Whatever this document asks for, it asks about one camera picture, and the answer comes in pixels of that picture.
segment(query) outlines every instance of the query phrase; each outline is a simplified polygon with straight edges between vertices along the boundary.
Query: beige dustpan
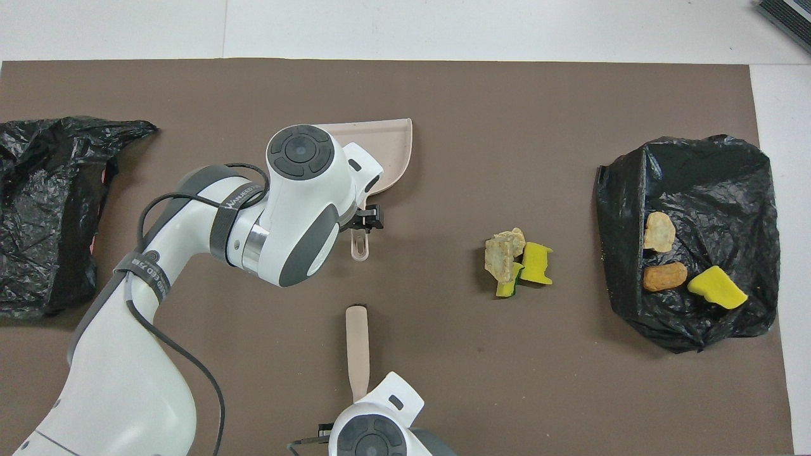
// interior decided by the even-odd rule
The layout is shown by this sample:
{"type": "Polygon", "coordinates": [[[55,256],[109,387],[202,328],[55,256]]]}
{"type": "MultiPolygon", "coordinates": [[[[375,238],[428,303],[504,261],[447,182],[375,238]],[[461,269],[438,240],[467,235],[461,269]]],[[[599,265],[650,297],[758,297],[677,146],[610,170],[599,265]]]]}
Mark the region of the beige dustpan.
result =
{"type": "MultiPolygon", "coordinates": [[[[327,123],[316,125],[334,136],[341,146],[357,143],[383,166],[383,176],[371,188],[369,195],[380,193],[394,185],[406,172],[411,159],[412,126],[410,118],[357,123],[327,123]]],[[[369,238],[364,230],[352,230],[352,258],[364,261],[369,257],[369,238]]]]}

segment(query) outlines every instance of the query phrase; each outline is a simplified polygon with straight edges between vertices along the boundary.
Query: metal ring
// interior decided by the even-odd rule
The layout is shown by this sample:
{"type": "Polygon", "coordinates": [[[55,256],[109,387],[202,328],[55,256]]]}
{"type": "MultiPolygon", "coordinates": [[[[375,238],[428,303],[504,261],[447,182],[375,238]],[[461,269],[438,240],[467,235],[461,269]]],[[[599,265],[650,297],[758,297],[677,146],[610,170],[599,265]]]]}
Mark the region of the metal ring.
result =
{"type": "Polygon", "coordinates": [[[268,234],[268,231],[259,223],[254,223],[245,240],[245,246],[242,248],[242,268],[256,276],[259,275],[259,256],[262,253],[264,241],[268,239],[268,234]]]}

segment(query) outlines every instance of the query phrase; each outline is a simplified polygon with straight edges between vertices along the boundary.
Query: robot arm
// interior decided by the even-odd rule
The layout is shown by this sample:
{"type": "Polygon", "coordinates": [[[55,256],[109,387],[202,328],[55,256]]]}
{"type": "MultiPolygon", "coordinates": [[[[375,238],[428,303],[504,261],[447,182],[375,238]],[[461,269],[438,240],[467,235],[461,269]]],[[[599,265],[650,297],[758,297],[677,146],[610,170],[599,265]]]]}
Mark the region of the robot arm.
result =
{"type": "Polygon", "coordinates": [[[411,424],[425,402],[394,372],[346,408],[329,435],[330,456],[456,456],[434,434],[411,424]]]}
{"type": "Polygon", "coordinates": [[[119,264],[79,324],[59,399],[15,455],[187,453],[196,426],[191,391],[127,300],[151,323],[188,260],[205,252],[274,285],[305,280],[383,171],[356,144],[342,148],[309,125],[278,132],[266,160],[270,189],[250,207],[262,187],[230,168],[208,166],[185,177],[178,192],[217,207],[170,201],[144,250],[119,264]]]}

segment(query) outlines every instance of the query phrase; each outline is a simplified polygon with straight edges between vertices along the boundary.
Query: sponge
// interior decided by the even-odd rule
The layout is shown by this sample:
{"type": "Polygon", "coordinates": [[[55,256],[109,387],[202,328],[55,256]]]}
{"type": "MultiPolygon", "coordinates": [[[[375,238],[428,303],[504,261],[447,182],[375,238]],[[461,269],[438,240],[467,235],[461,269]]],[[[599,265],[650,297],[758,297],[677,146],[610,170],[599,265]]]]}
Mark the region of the sponge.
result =
{"type": "Polygon", "coordinates": [[[749,298],[718,266],[698,274],[687,284],[687,290],[726,309],[734,309],[749,298]]]}
{"type": "Polygon", "coordinates": [[[551,251],[552,249],[541,244],[526,243],[524,246],[524,271],[521,273],[521,280],[551,285],[552,279],[547,277],[548,254],[551,251]]]}
{"type": "Polygon", "coordinates": [[[515,282],[518,281],[518,277],[521,276],[521,271],[523,270],[524,265],[513,262],[513,280],[509,282],[499,282],[499,285],[496,287],[496,296],[499,298],[509,298],[515,295],[515,282]]]}

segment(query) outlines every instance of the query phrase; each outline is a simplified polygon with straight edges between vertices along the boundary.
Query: black trash bag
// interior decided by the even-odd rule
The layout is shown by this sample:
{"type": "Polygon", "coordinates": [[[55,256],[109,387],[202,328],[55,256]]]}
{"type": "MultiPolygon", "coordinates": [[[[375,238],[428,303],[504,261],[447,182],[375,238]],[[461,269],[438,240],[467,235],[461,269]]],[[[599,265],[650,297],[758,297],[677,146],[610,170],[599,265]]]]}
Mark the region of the black trash bag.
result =
{"type": "Polygon", "coordinates": [[[661,138],[601,166],[597,220],[614,313],[673,353],[766,333],[775,321],[780,246],[769,158],[730,136],[661,138]],[[676,226],[667,253],[642,250],[646,217],[676,226]],[[687,281],[718,265],[749,296],[727,310],[687,291],[642,289],[646,266],[684,263],[687,281]]]}
{"type": "Polygon", "coordinates": [[[35,319],[93,297],[90,246],[115,157],[156,130],[89,117],[0,123],[0,316],[35,319]]]}

